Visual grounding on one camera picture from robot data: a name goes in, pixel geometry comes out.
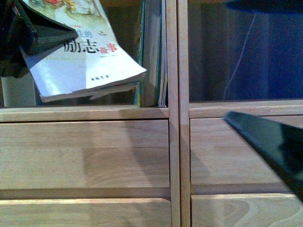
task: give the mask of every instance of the wooden shelf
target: wooden shelf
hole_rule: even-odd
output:
[[[168,117],[168,108],[139,108],[134,105],[0,109],[0,122],[163,119]]]
[[[228,111],[260,116],[303,114],[303,100],[192,103],[189,118],[223,117]]]
[[[141,0],[100,0],[104,7],[138,6]]]

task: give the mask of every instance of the bookshelf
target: bookshelf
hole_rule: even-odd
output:
[[[207,89],[199,82],[202,72],[216,70],[213,64],[213,68],[203,68],[203,71],[199,68],[199,59],[203,58],[204,62],[211,63],[217,61],[220,64],[218,68],[227,62],[228,56],[218,51],[224,43],[216,40],[220,35],[223,40],[224,34],[215,31],[212,33],[212,28],[221,28],[226,22],[223,16],[216,19],[225,12],[216,8],[209,11],[213,14],[203,14],[201,17],[202,7],[216,3],[211,6],[215,8],[222,2],[178,0],[182,227],[234,226],[244,220],[245,226],[262,226],[264,222],[271,225],[287,219],[283,217],[283,213],[289,206],[293,209],[296,206],[302,207],[275,174],[222,119],[227,111],[238,111],[303,127],[301,98],[260,101],[205,101],[198,98],[190,102],[193,90],[201,94]],[[208,30],[202,30],[199,23],[202,18],[209,23]],[[214,45],[211,51],[207,52],[201,45],[204,37],[214,37],[217,46]],[[194,66],[191,64],[192,59],[197,60]],[[215,78],[217,74],[207,76]],[[285,201],[285,204],[280,205],[278,201]],[[246,207],[246,211],[243,211],[242,205]],[[262,219],[262,223],[256,223],[259,217],[252,215],[255,209],[266,213],[273,207],[275,208],[272,211],[280,216],[279,220],[273,220],[267,215]]]
[[[124,19],[133,16],[126,12],[139,3],[101,0]],[[166,4],[168,108],[76,104],[0,109],[0,153],[6,157],[0,158],[5,167],[0,206],[8,214],[0,218],[1,226],[42,221],[180,226],[177,3]],[[117,19],[113,27],[132,27],[129,23]],[[133,36],[129,31],[126,39]],[[47,217],[35,216],[37,211],[47,211]]]

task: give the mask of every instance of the book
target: book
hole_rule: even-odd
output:
[[[99,1],[22,1],[78,33],[56,50],[32,56],[21,50],[43,102],[128,91],[144,79],[146,69],[119,46]]]
[[[167,107],[166,5],[164,0],[142,0],[134,41],[135,60],[147,69],[145,79],[138,85],[136,104],[144,107]]]
[[[142,106],[158,105],[157,89],[161,61],[161,0],[145,0],[143,63],[147,69],[142,81]]]

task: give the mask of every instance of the wooden panel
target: wooden panel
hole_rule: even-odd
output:
[[[189,151],[189,85],[188,85],[188,15],[187,0],[178,0],[178,69],[181,226],[190,226],[190,151]]]
[[[227,111],[260,116],[303,114],[303,100],[217,102],[189,105],[190,118],[223,117]]]
[[[0,122],[148,119],[168,116],[168,108],[138,108],[134,105],[0,109]]]
[[[0,226],[170,227],[164,199],[0,201]]]
[[[0,124],[0,189],[169,187],[168,121]]]
[[[303,126],[303,116],[270,119]],[[226,185],[238,185],[234,190],[242,190],[241,184],[252,184],[255,188],[272,184],[272,189],[275,190],[277,184],[283,184],[256,152],[222,119],[192,119],[190,124],[193,185],[209,185],[208,190],[211,193],[211,185],[215,185],[214,188],[222,185],[223,190]]]
[[[192,227],[248,226],[303,226],[303,205],[285,194],[192,196]]]
[[[177,1],[166,1],[167,71],[169,103],[169,158],[171,226],[180,227],[180,156]]]

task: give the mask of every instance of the wooden cabinet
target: wooden cabinet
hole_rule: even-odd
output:
[[[93,109],[3,110],[1,226],[172,226],[167,110]]]
[[[238,111],[303,127],[302,95],[281,98],[301,91],[282,76],[291,72],[281,73],[300,72],[287,61],[301,55],[275,56],[280,35],[266,32],[269,16],[231,12],[223,2],[178,0],[181,226],[300,226],[302,204],[223,116]]]

